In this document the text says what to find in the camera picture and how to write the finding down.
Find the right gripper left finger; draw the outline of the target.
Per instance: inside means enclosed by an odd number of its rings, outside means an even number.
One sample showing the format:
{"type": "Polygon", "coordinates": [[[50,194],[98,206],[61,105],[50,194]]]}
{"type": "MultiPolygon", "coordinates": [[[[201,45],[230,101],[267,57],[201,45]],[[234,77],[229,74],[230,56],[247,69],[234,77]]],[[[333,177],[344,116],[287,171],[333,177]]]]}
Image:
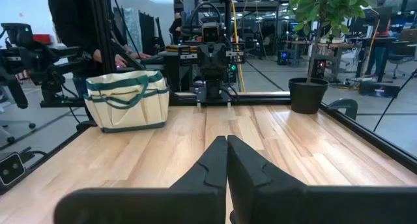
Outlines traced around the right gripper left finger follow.
{"type": "Polygon", "coordinates": [[[218,136],[168,188],[85,188],[63,197],[54,223],[224,223],[227,139],[218,136]]]}

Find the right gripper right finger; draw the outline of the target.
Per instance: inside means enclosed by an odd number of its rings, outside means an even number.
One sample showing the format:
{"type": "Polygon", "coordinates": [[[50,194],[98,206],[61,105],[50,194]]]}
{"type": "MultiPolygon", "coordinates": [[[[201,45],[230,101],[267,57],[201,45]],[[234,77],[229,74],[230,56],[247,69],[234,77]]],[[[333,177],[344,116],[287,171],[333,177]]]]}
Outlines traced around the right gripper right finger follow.
{"type": "Polygon", "coordinates": [[[416,188],[310,186],[235,135],[228,179],[236,223],[416,223],[416,188]]]}

